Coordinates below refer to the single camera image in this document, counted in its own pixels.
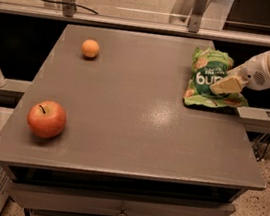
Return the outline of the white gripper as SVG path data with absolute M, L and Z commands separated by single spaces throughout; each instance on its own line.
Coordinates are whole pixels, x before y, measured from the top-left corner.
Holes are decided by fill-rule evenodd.
M 269 53 L 261 53 L 247 60 L 242 66 L 227 72 L 228 76 L 210 86 L 215 95 L 240 93 L 246 86 L 255 91 L 270 89 Z

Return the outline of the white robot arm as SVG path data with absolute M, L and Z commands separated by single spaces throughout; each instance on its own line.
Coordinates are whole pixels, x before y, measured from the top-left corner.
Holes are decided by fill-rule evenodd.
M 210 91 L 215 95 L 235 94 L 245 87 L 255 91 L 270 89 L 270 50 L 229 70 L 226 77 L 210 85 Z

